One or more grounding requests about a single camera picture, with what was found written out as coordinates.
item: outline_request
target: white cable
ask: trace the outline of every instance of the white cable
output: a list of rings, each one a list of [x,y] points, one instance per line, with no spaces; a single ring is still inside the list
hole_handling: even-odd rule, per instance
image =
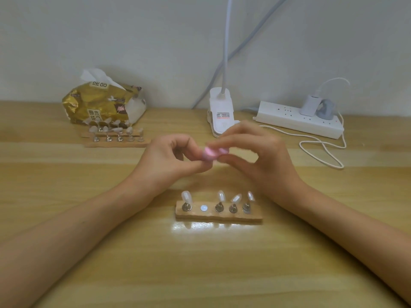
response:
[[[332,79],[330,79],[330,80],[327,80],[327,81],[321,83],[320,87],[317,88],[317,90],[315,91],[314,97],[317,97],[317,98],[320,97],[321,88],[323,87],[323,85],[326,84],[326,83],[328,83],[328,82],[330,82],[330,81],[333,81],[333,80],[344,80],[345,82],[348,83],[348,86],[349,86],[349,87],[351,86],[350,81],[348,81],[345,77],[334,77],[334,78],[332,78]]]
[[[233,4],[233,0],[228,0],[227,3],[227,16],[226,16],[226,29],[224,32],[224,52],[223,52],[223,60],[224,60],[224,69],[223,69],[223,82],[221,85],[221,94],[225,94],[226,92],[226,79],[227,79],[227,66],[228,66],[228,55],[229,55],[229,31],[230,31],[230,15],[231,15],[231,5]]]
[[[342,124],[342,126],[344,126],[344,118],[342,117],[341,113],[339,113],[339,112],[338,112],[338,115],[339,115],[340,118],[341,118],[341,124]],[[275,127],[268,126],[268,125],[260,125],[260,126],[261,126],[261,127],[266,127],[266,128],[268,128],[268,129],[276,130],[276,131],[278,131],[278,132],[280,132],[280,133],[283,133],[283,134],[286,134],[286,135],[313,138],[313,139],[315,139],[315,140],[303,140],[303,141],[301,141],[298,145],[300,146],[300,148],[301,148],[307,155],[310,155],[311,157],[313,157],[313,158],[316,159],[317,161],[321,162],[322,164],[328,165],[329,167],[332,167],[332,168],[338,169],[338,170],[342,170],[342,169],[344,168],[344,164],[342,164],[342,162],[341,162],[340,160],[338,160],[330,151],[328,151],[328,149],[327,149],[327,147],[326,147],[326,145],[330,145],[330,146],[332,146],[332,147],[339,148],[339,149],[345,149],[345,148],[347,148],[347,143],[345,142],[344,133],[342,133],[342,142],[344,143],[344,145],[343,145],[343,146],[337,146],[337,145],[331,144],[330,142],[323,142],[322,140],[320,140],[320,139],[318,139],[317,137],[314,137],[314,136],[302,135],[302,134],[292,134],[292,133],[288,133],[288,132],[285,132],[285,131],[283,131],[283,130],[280,130],[280,129],[277,129],[277,128],[275,128]],[[326,162],[326,161],[324,161],[324,160],[321,160],[320,158],[317,158],[315,155],[313,155],[312,153],[308,152],[308,151],[302,146],[304,143],[321,144],[321,145],[323,146],[325,152],[326,152],[330,157],[332,157],[340,166],[332,165],[332,164],[330,164],[330,163],[328,163],[328,162]]]

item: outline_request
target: power strip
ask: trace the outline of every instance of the power strip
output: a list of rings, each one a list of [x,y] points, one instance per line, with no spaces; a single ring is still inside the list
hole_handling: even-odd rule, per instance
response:
[[[344,132],[341,122],[334,116],[332,120],[324,120],[317,116],[309,117],[300,114],[300,108],[260,102],[256,122],[299,130],[310,134],[338,139]]]

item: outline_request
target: wooden desk surface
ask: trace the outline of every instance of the wooden desk surface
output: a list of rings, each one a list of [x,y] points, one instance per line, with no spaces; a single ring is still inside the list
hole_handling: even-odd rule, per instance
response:
[[[0,102],[0,240],[121,181],[141,148],[83,148],[60,104]],[[204,110],[149,109],[146,134],[212,140]],[[251,119],[235,113],[237,119]],[[283,136],[299,174],[339,201],[411,233],[411,119],[347,117],[347,166],[327,168]],[[321,156],[324,153],[312,145]],[[243,157],[256,157],[237,150]],[[183,190],[196,200],[254,191],[263,225],[177,222]],[[331,240],[270,203],[235,170],[182,179],[111,233],[36,307],[403,307]]]

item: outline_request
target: hand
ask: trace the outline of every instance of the hand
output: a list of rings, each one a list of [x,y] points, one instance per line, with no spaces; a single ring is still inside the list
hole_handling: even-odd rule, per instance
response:
[[[256,124],[248,121],[235,124],[207,146],[211,149],[237,147],[258,154],[255,163],[232,154],[222,155],[218,161],[242,172],[272,201],[283,207],[294,202],[296,193],[304,186],[284,141]]]
[[[137,193],[129,197],[142,197],[147,205],[178,179],[208,171],[213,162],[202,161],[203,151],[186,134],[159,136],[151,141],[134,171],[124,183]]]

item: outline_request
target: forearm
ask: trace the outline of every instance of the forearm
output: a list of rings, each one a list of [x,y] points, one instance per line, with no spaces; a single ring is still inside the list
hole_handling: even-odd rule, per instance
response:
[[[411,304],[411,237],[306,187],[291,211],[341,245]]]
[[[0,244],[0,306],[28,307],[129,218],[118,186]]]

